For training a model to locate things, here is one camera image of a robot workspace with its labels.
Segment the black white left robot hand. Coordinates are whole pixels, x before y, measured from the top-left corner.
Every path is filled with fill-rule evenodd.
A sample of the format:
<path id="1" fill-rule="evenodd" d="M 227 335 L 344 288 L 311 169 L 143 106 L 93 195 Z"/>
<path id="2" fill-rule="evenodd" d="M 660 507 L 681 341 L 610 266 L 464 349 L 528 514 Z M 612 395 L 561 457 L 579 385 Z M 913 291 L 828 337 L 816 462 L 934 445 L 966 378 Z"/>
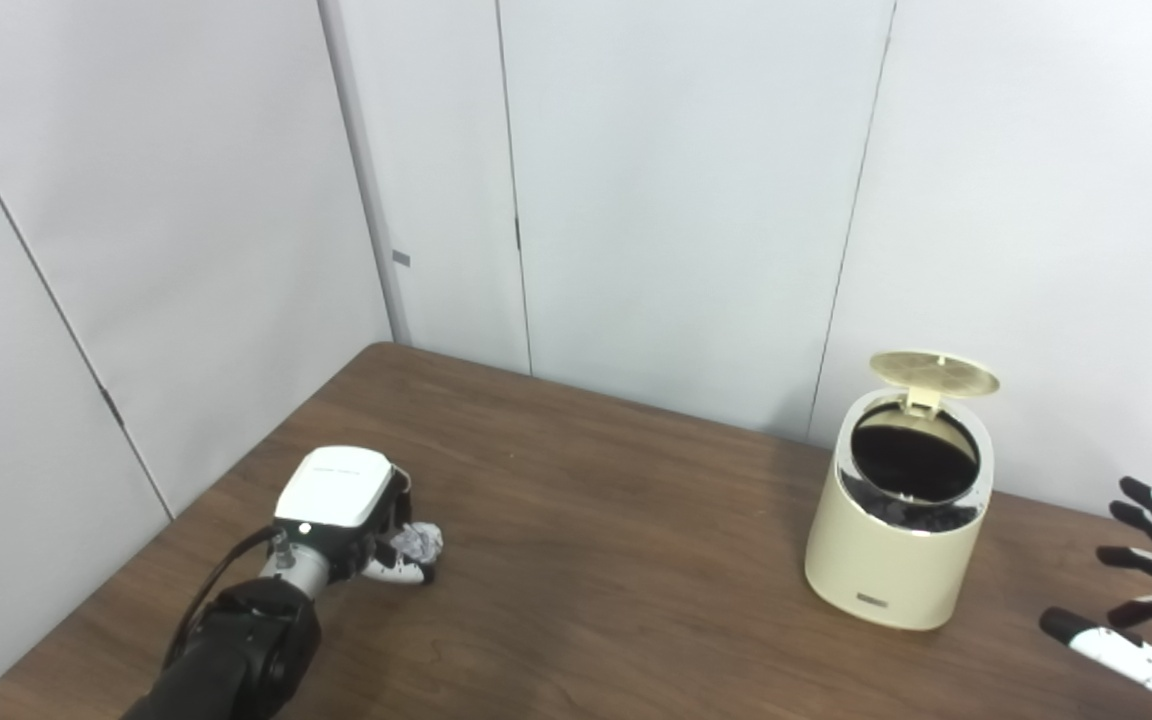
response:
<path id="1" fill-rule="evenodd" d="M 430 585 L 442 533 L 416 523 L 411 475 L 378 450 L 316 448 L 278 498 L 276 529 L 264 577 L 285 579 L 314 598 L 364 578 Z"/>

